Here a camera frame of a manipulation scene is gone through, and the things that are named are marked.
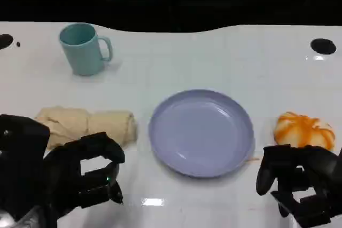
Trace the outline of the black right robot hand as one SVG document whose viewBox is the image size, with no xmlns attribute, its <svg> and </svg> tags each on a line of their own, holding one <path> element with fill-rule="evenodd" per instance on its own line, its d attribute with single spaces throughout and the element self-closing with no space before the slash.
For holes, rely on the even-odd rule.
<svg viewBox="0 0 342 228">
<path fill-rule="evenodd" d="M 301 227 L 316 227 L 341 215 L 341 155 L 307 145 L 267 146 L 256 179 L 256 192 L 271 194 L 282 217 L 292 215 Z"/>
</svg>

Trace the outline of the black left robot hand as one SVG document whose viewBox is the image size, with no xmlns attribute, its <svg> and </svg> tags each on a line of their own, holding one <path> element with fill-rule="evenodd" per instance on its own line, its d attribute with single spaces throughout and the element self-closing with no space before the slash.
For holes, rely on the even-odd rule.
<svg viewBox="0 0 342 228">
<path fill-rule="evenodd" d="M 107 166 L 82 173 L 81 161 L 102 156 Z M 121 146 L 105 132 L 84 136 L 53 149 L 43 160 L 44 190 L 25 217 L 24 227 L 57 227 L 57 220 L 77 207 L 123 203 L 116 178 L 125 162 Z"/>
</svg>

